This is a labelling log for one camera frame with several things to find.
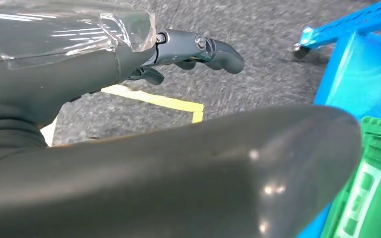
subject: gray fabric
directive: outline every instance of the gray fabric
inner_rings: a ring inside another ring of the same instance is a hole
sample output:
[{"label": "gray fabric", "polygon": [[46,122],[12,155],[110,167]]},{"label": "gray fabric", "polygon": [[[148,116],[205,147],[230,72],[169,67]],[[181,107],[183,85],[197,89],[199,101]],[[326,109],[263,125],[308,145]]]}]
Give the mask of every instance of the gray fabric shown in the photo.
[{"label": "gray fabric", "polygon": [[[289,49],[304,26],[320,26],[375,1],[366,0],[135,0],[156,13],[158,28],[205,33],[232,44],[246,59],[238,75],[204,65],[185,72],[161,67],[160,86],[127,82],[130,88],[203,103],[204,119],[267,105],[311,103],[330,48],[292,61]],[[191,115],[98,93],[63,107],[55,143],[90,136],[141,133],[190,123]]]}]

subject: screw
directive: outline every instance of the screw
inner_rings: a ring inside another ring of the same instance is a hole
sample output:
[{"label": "screw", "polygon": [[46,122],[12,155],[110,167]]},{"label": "screw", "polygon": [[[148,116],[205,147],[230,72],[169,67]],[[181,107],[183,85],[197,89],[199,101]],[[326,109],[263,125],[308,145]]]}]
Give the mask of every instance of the screw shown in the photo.
[{"label": "screw", "polygon": [[206,48],[206,39],[202,36],[197,36],[195,39],[196,47],[200,51],[204,51]]},{"label": "screw", "polygon": [[156,42],[158,44],[166,42],[166,36],[162,33],[157,34]]}]

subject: transparent plastic sheet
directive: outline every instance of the transparent plastic sheet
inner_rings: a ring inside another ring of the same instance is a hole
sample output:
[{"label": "transparent plastic sheet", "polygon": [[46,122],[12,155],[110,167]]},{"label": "transparent plastic sheet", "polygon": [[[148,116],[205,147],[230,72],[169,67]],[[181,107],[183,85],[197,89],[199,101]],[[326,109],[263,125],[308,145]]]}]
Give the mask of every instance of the transparent plastic sheet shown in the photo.
[{"label": "transparent plastic sheet", "polygon": [[125,2],[0,0],[0,60],[11,69],[155,44],[155,16]]}]

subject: green plastic container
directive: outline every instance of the green plastic container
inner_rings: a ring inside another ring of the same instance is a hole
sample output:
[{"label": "green plastic container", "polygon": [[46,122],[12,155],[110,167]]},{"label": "green plastic container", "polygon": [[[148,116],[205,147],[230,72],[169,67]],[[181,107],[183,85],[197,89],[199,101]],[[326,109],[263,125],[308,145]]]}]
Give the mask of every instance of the green plastic container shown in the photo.
[{"label": "green plastic container", "polygon": [[381,119],[361,120],[363,158],[332,204],[320,238],[381,238]]}]

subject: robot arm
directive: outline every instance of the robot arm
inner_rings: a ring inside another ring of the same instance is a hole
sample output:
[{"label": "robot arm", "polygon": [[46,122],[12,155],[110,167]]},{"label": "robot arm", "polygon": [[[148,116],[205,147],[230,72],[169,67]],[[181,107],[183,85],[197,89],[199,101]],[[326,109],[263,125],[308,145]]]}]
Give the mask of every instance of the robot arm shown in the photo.
[{"label": "robot arm", "polygon": [[356,120],[310,105],[48,148],[39,127],[85,93],[159,84],[156,65],[244,66],[225,43],[157,34],[147,12],[51,2],[0,0],[0,237],[294,237],[356,167]]}]

